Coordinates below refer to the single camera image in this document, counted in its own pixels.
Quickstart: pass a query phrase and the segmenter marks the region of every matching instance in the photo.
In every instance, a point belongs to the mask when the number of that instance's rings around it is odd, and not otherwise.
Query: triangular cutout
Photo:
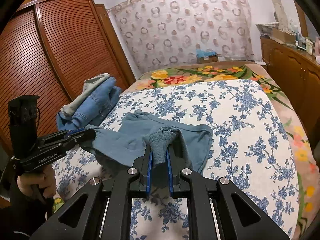
[[[261,217],[238,194],[232,193],[231,197],[243,227],[260,221]]]
[[[72,228],[76,228],[87,198],[88,195],[83,194],[72,206],[70,206],[63,213],[61,217],[59,217],[59,222]]]

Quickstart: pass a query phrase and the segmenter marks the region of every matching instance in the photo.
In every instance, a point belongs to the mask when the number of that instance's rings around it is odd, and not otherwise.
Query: folded clothes
[[[87,124],[98,126],[119,101],[121,88],[114,86],[116,79],[109,77],[82,102],[72,116],[58,112],[58,130],[76,130]]]
[[[73,116],[78,107],[82,104],[82,102],[105,80],[110,77],[108,73],[103,73],[93,78],[87,79],[84,81],[83,89],[81,95],[77,96],[75,100],[73,100],[70,104],[63,106],[60,109],[60,112],[64,114],[64,116]]]
[[[202,173],[213,133],[205,124],[192,126],[150,113],[127,113],[118,132],[92,125],[86,128],[94,128],[96,138],[80,147],[95,154],[97,161],[113,175],[119,169],[131,167],[135,158],[144,155],[147,144],[153,151],[154,164],[164,163],[170,143],[180,145],[175,148],[175,155],[185,159],[189,168]]]

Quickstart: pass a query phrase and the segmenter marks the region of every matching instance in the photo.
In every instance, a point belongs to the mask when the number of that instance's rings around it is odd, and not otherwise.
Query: hand
[[[18,176],[17,184],[19,190],[28,197],[33,195],[31,188],[33,184],[39,185],[39,188],[45,188],[44,198],[53,197],[57,192],[55,172],[51,165],[46,166],[42,173],[25,173]]]

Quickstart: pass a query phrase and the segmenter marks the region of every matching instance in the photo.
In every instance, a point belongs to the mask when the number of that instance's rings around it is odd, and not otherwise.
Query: black sleeve
[[[20,192],[16,180],[11,184],[10,204],[0,209],[0,239],[28,239],[45,222],[46,206]]]

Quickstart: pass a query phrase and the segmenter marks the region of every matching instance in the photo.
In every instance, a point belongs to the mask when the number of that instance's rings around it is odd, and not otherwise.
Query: white floral bed sheet
[[[213,130],[204,177],[227,177],[292,238],[298,218],[298,178],[287,134],[260,85],[252,80],[191,83],[123,95],[101,124],[117,131],[127,112],[150,112]],[[94,155],[75,147],[53,165],[58,192],[70,198],[90,178],[107,179]],[[153,188],[132,201],[130,239],[188,239],[186,199]]]

